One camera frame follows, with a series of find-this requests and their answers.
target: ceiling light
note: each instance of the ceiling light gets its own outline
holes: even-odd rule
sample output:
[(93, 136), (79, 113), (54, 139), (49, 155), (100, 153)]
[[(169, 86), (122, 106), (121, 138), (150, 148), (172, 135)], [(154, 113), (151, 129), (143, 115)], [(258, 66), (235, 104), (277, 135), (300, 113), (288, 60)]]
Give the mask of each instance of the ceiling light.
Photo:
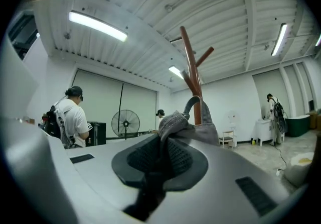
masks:
[(71, 11), (69, 13), (69, 20), (75, 23), (79, 23), (81, 25), (90, 27), (92, 29), (96, 29), (98, 31), (104, 32), (114, 38), (119, 39), (120, 41), (125, 41), (127, 38), (127, 34), (123, 33), (122, 31), (113, 28), (112, 26), (103, 23), (102, 21), (90, 17), (85, 14), (80, 14), (75, 11)]
[(183, 76), (181, 75), (181, 72), (175, 67), (175, 66), (172, 66), (172, 67), (169, 67), (169, 70), (176, 74), (178, 77), (180, 77), (181, 79), (183, 79)]
[(282, 24), (281, 24), (281, 29), (280, 29), (279, 35), (278, 35), (278, 37), (277, 37), (276, 44), (275, 44), (275, 46), (274, 46), (274, 48), (273, 48), (273, 51), (272, 51), (272, 53), (271, 53), (272, 56), (274, 56), (274, 55), (277, 54), (277, 51), (279, 50), (280, 45), (281, 45), (281, 43), (282, 43), (282, 40), (283, 40), (283, 38), (284, 38), (286, 28), (287, 28), (287, 24), (286, 24), (286, 23), (282, 23)]
[(321, 34), (319, 36), (319, 39), (317, 40), (317, 43), (315, 44), (315, 46), (318, 46), (321, 43)]

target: white ceiling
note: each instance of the white ceiling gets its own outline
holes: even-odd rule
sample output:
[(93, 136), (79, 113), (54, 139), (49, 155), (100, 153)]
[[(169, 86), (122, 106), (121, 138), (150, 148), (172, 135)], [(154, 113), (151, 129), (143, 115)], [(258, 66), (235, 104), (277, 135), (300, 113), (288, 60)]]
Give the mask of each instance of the white ceiling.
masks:
[[(71, 23), (71, 10), (127, 32), (127, 40)], [(315, 54), (319, 35), (301, 0), (43, 0), (35, 4), (35, 17), (47, 51), (57, 53), (56, 48), (169, 88), (184, 81), (168, 68), (187, 70), (183, 43), (169, 42), (180, 36), (180, 26), (188, 32), (196, 59), (210, 46), (215, 49), (199, 67), (204, 82)], [(282, 23), (288, 24), (286, 39), (272, 57)]]

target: wooden post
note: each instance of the wooden post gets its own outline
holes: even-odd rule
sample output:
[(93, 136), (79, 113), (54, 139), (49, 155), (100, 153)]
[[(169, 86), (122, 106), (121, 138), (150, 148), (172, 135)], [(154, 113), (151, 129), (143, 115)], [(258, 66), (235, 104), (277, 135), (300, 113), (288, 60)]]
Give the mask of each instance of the wooden post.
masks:
[[(190, 43), (190, 39), (187, 35), (186, 29), (184, 27), (180, 27), (180, 31), (181, 31), (181, 38), (183, 40), (184, 47), (185, 47), (185, 52), (187, 57), (187, 66), (189, 69), (190, 76), (188, 76), (185, 71), (183, 71), (181, 74), (187, 86), (192, 91), (193, 96), (197, 95), (199, 97), (202, 97), (202, 88), (201, 88), (200, 77), (199, 77), (197, 67), (199, 67), (203, 63), (203, 61), (214, 51), (214, 48), (210, 47), (196, 63), (192, 46)], [(195, 120), (195, 125), (199, 125), (202, 123), (201, 106), (199, 103), (196, 103), (194, 105), (194, 120)]]

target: floor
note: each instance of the floor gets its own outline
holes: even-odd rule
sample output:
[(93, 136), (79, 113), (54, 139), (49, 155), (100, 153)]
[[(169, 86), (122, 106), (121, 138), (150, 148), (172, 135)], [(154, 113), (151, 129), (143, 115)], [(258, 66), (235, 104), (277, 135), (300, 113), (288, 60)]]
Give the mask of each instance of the floor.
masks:
[[(276, 176), (277, 169), (285, 169), (286, 166), (280, 157), (280, 152), (274, 146), (269, 145), (269, 143), (270, 141), (263, 142), (262, 147), (257, 144), (243, 143), (238, 144), (233, 150), (270, 174), (273, 178), (279, 180), (289, 193), (293, 193), (296, 187), (283, 177), (283, 171), (280, 171), (280, 174)], [(284, 143), (277, 145), (277, 148), (281, 150), (284, 160), (289, 162), (293, 156), (299, 153), (314, 152), (315, 143), (316, 131), (308, 131), (297, 138), (286, 136)]]

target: white cabinet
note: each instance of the white cabinet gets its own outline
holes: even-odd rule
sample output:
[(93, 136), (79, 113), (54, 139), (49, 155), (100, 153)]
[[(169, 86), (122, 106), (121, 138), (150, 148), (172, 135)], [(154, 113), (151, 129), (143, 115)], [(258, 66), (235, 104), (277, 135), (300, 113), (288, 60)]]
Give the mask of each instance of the white cabinet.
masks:
[(263, 141), (268, 141), (273, 138), (273, 126), (271, 120), (258, 120), (256, 121), (256, 143), (260, 140), (260, 146)]

